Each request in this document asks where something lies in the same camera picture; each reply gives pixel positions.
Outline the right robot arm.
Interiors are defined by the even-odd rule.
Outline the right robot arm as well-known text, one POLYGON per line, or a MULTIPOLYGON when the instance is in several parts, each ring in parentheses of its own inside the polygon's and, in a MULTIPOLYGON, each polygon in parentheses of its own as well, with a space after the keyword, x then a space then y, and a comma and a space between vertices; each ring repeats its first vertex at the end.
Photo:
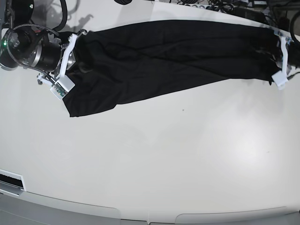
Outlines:
POLYGON ((68 19, 66 1, 60 1, 62 20, 54 28, 32 22, 32 0, 2 0, 0 28, 6 32, 0 42, 0 66, 7 70, 23 67, 39 72, 38 83, 54 86, 66 78, 76 34, 63 37, 60 31, 68 19))

